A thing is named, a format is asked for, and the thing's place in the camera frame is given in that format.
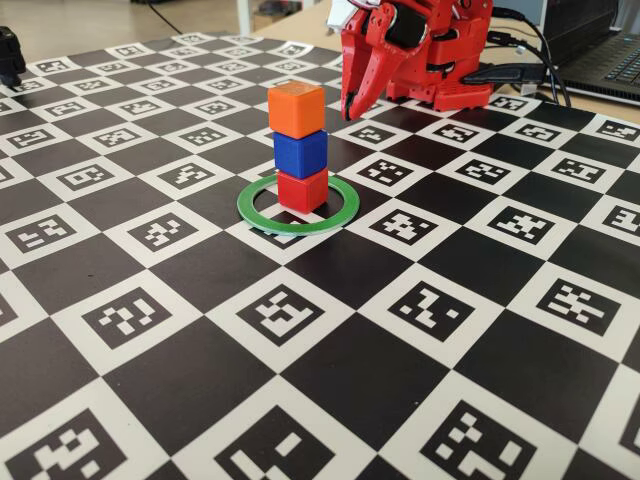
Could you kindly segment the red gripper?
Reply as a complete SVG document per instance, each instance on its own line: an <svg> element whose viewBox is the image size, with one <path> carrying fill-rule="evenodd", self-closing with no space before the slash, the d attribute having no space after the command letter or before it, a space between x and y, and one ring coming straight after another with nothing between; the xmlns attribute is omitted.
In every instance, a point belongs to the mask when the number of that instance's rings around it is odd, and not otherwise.
<svg viewBox="0 0 640 480"><path fill-rule="evenodd" d="M341 110L344 119L357 119L424 43L435 2L344 1L343 9Z"/></svg>

